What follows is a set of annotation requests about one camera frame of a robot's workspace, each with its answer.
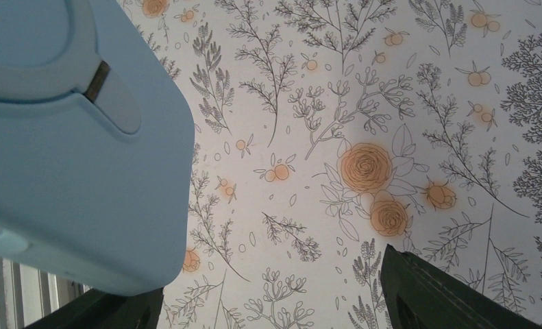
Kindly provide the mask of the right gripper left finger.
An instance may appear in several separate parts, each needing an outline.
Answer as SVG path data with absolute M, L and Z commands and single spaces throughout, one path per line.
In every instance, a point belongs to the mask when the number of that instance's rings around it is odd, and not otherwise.
M 129 297 L 91 289 L 27 328 L 154 329 L 163 299 L 162 288 Z

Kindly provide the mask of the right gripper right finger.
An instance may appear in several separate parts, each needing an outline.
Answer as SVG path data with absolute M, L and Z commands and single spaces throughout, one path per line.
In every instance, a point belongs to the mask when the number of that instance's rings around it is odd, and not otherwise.
M 410 252 L 387 245 L 380 275 L 393 328 L 541 328 Z

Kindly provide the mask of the black phone light-blue case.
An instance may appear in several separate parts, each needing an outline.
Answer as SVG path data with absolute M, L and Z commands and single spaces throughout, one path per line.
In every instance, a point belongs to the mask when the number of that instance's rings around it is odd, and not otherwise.
M 116 1 L 0 1 L 0 257 L 115 295 L 170 284 L 194 139 Z

